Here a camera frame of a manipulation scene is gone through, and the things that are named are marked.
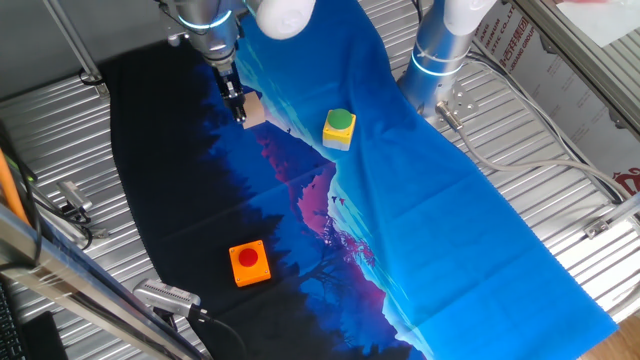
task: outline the metal grid surface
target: metal grid surface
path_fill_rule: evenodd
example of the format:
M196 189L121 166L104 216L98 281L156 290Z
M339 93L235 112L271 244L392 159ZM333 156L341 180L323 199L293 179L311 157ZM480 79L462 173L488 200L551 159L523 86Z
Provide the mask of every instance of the metal grid surface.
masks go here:
M55 183L75 182L94 203L92 226L109 230L95 240L89 256L127 289L157 279L129 211L111 153L109 101L77 77L0 104L0 117L24 161L39 176L39 187L56 204ZM19 284L12 286L22 320L51 311L70 359L130 359L140 351L101 328ZM204 345L184 318L180 333L199 350Z
M413 48L417 17L409 0L362 0L378 29L396 77ZM425 1L425 8L430 4ZM504 163L568 158L536 115L488 72L468 65L461 83L477 101L479 114L464 119L479 151ZM0 104L0 117L15 137L25 161L40 176L40 186L61 201L55 182L74 181L94 202L90 211L110 239L97 241L89 255L124 286L157 278L131 217L113 163L109 103L77 78L62 81ZM462 150L461 141L444 123L435 126ZM558 260L605 309L640 281L640 238L624 225L588 241L581 231L611 209L585 175L561 167L519 173L483 169ZM23 319L54 312L70 359L146 359L137 349L50 301L14 285ZM183 319L180 332L201 351L202 343Z
M605 65L640 104L640 29L602 48L609 61Z

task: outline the black cable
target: black cable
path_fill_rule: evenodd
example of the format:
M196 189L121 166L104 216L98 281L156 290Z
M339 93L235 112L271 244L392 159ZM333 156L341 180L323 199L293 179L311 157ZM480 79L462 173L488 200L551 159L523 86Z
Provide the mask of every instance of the black cable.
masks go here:
M33 270L34 267L35 266L33 266L32 264L26 264L26 263L3 264L3 265L0 265L0 273L3 273L7 270L13 270L13 269Z
M422 0L411 0L418 13L418 24L422 23Z
M87 235L87 245L85 245L82 248L82 251L87 250L91 244L93 243L93 233L91 232L91 230L89 228L86 228L84 226L82 226L82 231L84 231L84 233Z
M204 313L199 306L197 305L191 305L193 314L195 316L197 316L199 319L204 320L208 323L211 324L216 324L218 326L221 326L223 328L225 328L227 331L229 331L229 333L231 333L231 335L236 338L236 340L238 341L238 344L240 345L240 348L242 350L242 358L243 359L248 359L248 354L247 354L247 346L245 345L244 341L242 340L242 337L240 336L240 334L238 334L231 326L223 323L220 320L216 320L211 318L209 315L207 315L206 313Z
M486 56L485 54L479 53L477 51L473 51L473 50L469 50L469 52L467 53L467 58L475 60L475 61L480 61L483 64L487 65L489 68L493 69L494 71L496 71L497 73L499 73L500 75L502 75L502 77L507 80L514 89L518 90L525 98L526 98L526 94L524 92L524 90L520 87L520 85L515 82L513 79L511 79L511 77L509 76L509 73L507 73L507 71L500 66L497 62L493 61L493 59L491 59L490 57ZM562 141L563 144L566 145L566 147L571 151L571 153L573 154L573 156L576 158L576 160L578 160L579 162L583 163L583 164L587 164L586 160L580 156L580 154L573 150L571 148L571 146L569 145L569 143L564 139L564 137L558 133L555 129L554 126L552 126L551 124L549 124L549 120L547 120L546 116L544 114L542 114L540 112L540 110L536 109L535 107L532 107L533 110L535 110L536 113L538 113L538 115L540 116L540 118L549 126L549 128L551 129L551 131L558 137L558 139L560 141ZM607 191L609 192L609 194L611 194L611 196L614 197L614 204L619 204L624 202L624 199L615 191L615 189L613 189L611 187L611 185L607 184L606 182L598 179L597 177L595 178L598 183L600 183L605 189L607 189Z
M78 71L78 78L80 79L80 82L82 82L84 85L98 86L98 85L104 84L104 79L99 79L94 81L85 80L82 78L82 74L85 74L84 68L81 68L80 71Z
M91 218L86 216L86 214L84 215L84 218L86 219L85 221L79 221L79 220L75 220L75 219L70 219L69 217L65 216L64 214L62 214L60 211L53 209L51 207L49 207L49 205L43 203L42 201L35 199L36 204L40 205L43 209L47 210L48 212L50 212L52 215L55 215L57 217L59 217L60 219L70 223L70 224L74 224L74 225L87 225L88 223L91 222Z

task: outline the metal rod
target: metal rod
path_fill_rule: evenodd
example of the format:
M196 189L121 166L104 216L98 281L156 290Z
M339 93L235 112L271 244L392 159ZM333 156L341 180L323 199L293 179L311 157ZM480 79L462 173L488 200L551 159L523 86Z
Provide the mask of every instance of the metal rod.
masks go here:
M84 46L84 43L80 38L80 35L78 35L78 32L73 27L71 20L69 20L69 17L67 17L67 14L64 12L64 9L60 5L60 2L58 0L42 0L42 1L44 2L44 5L47 7L47 10L49 10L51 17L53 17L53 20L56 22L56 24L58 24L60 31L62 32L64 37L67 39L69 46L71 47L73 52L76 54L78 61L80 61L82 68L87 73L90 80L91 81L101 80L102 74L100 73L100 70L98 70L98 66L96 66L96 63L93 61L93 58L91 58L89 51Z
M44 240L40 265L3 273L157 359L209 359L153 314L122 285L65 239ZM35 252L35 231L0 205L0 264L25 262Z
M398 85L424 117L435 115L436 104L449 100L471 45L473 33L452 34L444 23L444 0L435 0L418 27L407 72Z

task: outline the orange block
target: orange block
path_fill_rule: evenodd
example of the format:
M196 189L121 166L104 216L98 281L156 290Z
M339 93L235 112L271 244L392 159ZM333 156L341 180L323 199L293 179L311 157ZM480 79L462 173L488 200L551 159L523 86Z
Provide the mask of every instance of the orange block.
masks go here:
M271 279L267 253L262 240L229 249L233 277L238 287Z

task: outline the blue cloth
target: blue cloth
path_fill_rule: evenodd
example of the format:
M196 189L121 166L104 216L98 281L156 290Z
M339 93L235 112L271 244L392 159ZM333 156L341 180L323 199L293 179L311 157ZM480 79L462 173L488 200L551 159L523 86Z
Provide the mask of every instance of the blue cloth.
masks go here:
M336 163L341 226L364 237L397 337L428 359L575 359L616 330L476 166L410 107L355 0L318 0L275 41L243 23L239 68L272 121ZM351 150L326 149L330 109L357 116Z

